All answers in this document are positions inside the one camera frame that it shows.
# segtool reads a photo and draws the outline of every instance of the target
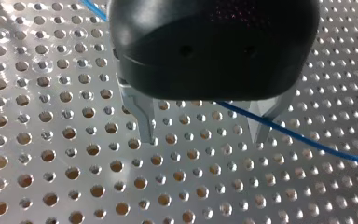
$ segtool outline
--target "perforated metal sheet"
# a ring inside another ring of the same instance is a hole
[[[280,120],[358,154],[358,1],[320,2]],[[140,144],[115,71],[106,24],[77,1],[0,2],[0,223],[358,223],[358,164],[275,132],[254,146],[209,102],[156,102]]]

